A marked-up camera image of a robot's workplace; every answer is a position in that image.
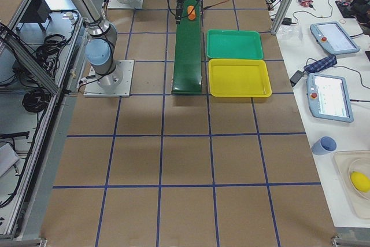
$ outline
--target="blue cup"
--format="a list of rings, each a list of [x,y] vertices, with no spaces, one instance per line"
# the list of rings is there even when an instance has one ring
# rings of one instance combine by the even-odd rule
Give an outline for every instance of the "blue cup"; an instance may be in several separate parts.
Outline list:
[[[314,154],[321,156],[322,154],[331,153],[336,149],[335,140],[329,136],[321,137],[315,144],[313,144],[311,150]]]

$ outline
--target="green tray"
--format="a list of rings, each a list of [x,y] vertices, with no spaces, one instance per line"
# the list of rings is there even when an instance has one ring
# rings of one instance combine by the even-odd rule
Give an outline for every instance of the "green tray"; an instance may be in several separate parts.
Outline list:
[[[261,37],[255,31],[208,30],[207,56],[262,60]]]

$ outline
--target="brown paper floor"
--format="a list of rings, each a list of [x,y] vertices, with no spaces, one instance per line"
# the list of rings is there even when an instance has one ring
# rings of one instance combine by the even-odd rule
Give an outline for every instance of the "brown paper floor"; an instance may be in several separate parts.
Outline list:
[[[4,23],[8,2],[0,0]],[[119,31],[115,58],[135,60],[131,96],[78,96],[41,236],[52,247],[331,246],[335,231],[264,0],[205,11],[202,45],[208,29],[260,32],[268,99],[209,95],[205,51],[203,95],[172,96],[176,26],[166,5],[108,11]]]

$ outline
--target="screen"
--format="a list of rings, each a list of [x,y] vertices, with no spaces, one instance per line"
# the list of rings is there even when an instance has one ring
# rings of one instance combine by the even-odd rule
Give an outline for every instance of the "screen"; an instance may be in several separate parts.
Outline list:
[[[335,23],[320,24],[317,27],[335,51],[356,48],[348,39],[347,35]]]
[[[342,79],[315,76],[314,82],[319,96],[319,113],[348,118]]]

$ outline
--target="white table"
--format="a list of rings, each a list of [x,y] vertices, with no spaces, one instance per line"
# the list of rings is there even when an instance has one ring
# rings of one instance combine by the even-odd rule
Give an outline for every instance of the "white table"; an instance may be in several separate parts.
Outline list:
[[[298,10],[306,10],[317,16],[330,15],[330,7],[327,4],[327,0],[313,1],[313,6],[316,11],[311,8],[303,8],[299,5],[297,0],[293,0],[286,17],[292,17],[293,12]],[[299,19],[298,24],[291,25],[290,27],[286,25],[282,26],[291,31],[291,35],[282,35],[281,32],[278,32],[277,38],[289,77],[292,76],[296,70],[303,69],[307,58],[319,60],[328,56],[310,33],[309,26],[311,23],[341,21],[343,22],[341,26],[349,35],[362,33],[355,19],[344,19],[345,21],[343,21],[343,17],[335,5],[335,0],[331,0],[330,3],[334,8],[332,17],[328,19],[317,19],[306,13],[298,13],[296,14]],[[276,14],[276,12],[277,10],[271,11],[270,14],[273,15]],[[354,38],[354,41],[361,47],[360,52],[337,56],[338,65],[347,66],[360,71],[364,84],[370,87],[370,61],[364,53],[365,50],[370,50],[370,38],[369,36],[361,35],[358,38]],[[347,82],[350,98],[370,99],[370,90],[361,86],[360,78],[357,73],[344,68],[330,68],[322,73],[343,76]],[[370,103],[352,102],[351,107],[354,114],[354,122],[343,123],[318,119],[312,116],[308,108],[305,78],[299,81],[293,91],[311,146],[320,137],[330,136],[337,142],[338,146],[336,151],[370,150]],[[369,228],[370,219],[361,219],[352,210],[341,177],[334,163],[333,156],[334,153],[324,156],[313,155],[334,226]]]

